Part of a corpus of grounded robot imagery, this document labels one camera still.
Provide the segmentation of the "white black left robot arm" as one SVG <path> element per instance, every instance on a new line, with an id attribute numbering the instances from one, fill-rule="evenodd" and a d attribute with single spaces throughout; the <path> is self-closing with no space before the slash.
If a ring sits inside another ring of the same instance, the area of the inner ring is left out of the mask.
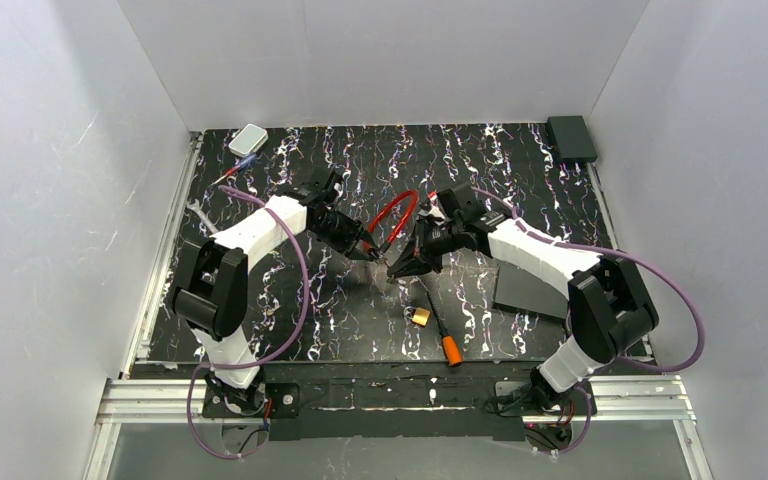
<path id="1" fill-rule="evenodd" d="M 201 244 L 187 241 L 178 258 L 170 307 L 204 347 L 205 381 L 234 413 L 259 412 L 267 403 L 257 359 L 243 328 L 249 273 L 282 243 L 309 231 L 350 260 L 375 261 L 380 249 L 363 224 L 336 208 L 343 177 L 317 168 L 298 186 L 285 186 L 257 210 Z"/>

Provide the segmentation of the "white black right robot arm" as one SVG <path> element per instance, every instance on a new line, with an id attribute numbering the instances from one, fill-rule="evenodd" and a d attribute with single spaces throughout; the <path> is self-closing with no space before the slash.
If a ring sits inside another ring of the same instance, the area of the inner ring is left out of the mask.
<path id="1" fill-rule="evenodd" d="M 611 251 L 573 247 L 489 209 L 468 184 L 437 191 L 423 203 L 408 243 L 387 270 L 392 279 L 442 269 L 444 255 L 468 249 L 540 278 L 567 301 L 570 334 L 518 389 L 491 397 L 503 415 L 564 404 L 570 391 L 610 365 L 659 323 L 635 262 Z"/>

